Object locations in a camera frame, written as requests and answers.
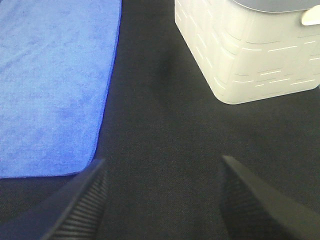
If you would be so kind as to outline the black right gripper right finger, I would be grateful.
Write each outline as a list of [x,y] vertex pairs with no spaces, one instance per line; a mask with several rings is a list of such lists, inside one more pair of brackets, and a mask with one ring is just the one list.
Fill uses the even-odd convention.
[[219,208],[232,240],[302,239],[293,212],[296,202],[234,157],[222,157],[218,182]]

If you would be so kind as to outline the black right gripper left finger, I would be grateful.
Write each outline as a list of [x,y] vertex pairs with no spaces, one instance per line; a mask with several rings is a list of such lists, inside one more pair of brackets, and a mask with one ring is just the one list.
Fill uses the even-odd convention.
[[108,173],[105,159],[95,159],[40,209],[38,240],[93,240],[105,211]]

